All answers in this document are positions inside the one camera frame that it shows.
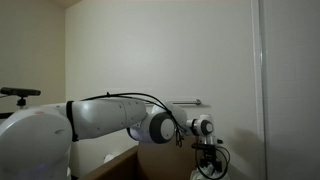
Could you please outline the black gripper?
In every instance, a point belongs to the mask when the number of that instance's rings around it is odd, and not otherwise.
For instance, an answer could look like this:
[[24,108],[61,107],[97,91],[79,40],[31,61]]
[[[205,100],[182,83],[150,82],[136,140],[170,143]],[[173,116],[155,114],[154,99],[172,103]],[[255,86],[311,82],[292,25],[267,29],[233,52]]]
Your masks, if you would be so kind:
[[217,159],[215,148],[203,149],[203,155],[199,160],[199,166],[201,168],[208,168],[211,172],[222,171],[222,162]]

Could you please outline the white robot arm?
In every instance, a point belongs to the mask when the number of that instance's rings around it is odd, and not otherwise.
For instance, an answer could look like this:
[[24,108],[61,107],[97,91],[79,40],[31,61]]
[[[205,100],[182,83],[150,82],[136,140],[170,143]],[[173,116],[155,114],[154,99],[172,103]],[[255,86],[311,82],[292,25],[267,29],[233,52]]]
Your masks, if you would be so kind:
[[135,99],[69,101],[18,110],[0,124],[0,180],[71,180],[67,174],[73,142],[125,129],[139,142],[164,144],[181,132],[200,136],[193,145],[213,166],[216,139],[210,115],[187,117],[181,107],[156,104],[148,111]]

